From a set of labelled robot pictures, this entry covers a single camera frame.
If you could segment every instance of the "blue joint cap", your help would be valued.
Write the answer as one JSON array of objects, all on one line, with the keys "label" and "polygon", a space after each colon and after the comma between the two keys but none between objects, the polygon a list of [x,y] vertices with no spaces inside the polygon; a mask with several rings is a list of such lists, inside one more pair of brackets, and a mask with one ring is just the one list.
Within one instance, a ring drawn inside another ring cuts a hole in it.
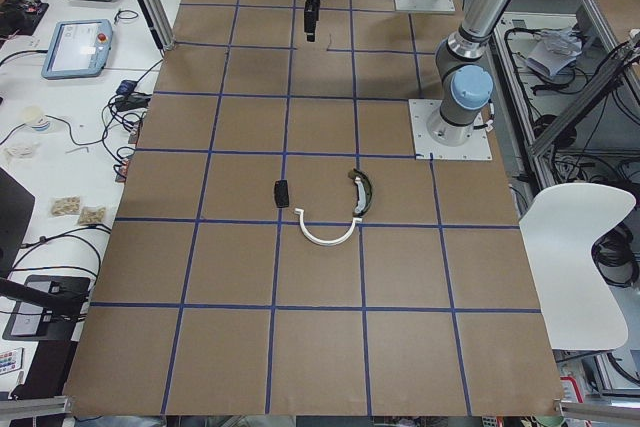
[{"label": "blue joint cap", "polygon": [[465,65],[453,76],[451,94],[466,110],[480,110],[487,105],[493,93],[493,79],[482,67]]}]

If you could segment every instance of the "white chair seat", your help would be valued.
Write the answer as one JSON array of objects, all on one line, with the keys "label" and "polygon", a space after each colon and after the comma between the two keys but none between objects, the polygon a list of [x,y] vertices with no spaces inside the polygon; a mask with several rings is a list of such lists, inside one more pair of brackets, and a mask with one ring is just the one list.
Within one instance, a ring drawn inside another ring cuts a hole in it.
[{"label": "white chair seat", "polygon": [[595,241],[620,223],[635,198],[599,184],[563,184],[540,192],[520,220],[551,347],[613,350],[627,324],[591,258]]}]

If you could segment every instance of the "small plastic packet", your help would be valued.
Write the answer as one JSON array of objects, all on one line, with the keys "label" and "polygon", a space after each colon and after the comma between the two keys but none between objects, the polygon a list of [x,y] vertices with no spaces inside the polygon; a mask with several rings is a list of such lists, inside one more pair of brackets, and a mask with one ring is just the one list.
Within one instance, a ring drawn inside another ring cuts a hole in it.
[{"label": "small plastic packet", "polygon": [[62,215],[78,215],[82,199],[78,196],[61,197],[53,199],[51,202],[51,215],[60,217]]},{"label": "small plastic packet", "polygon": [[106,207],[83,207],[78,217],[78,225],[104,224]]}]

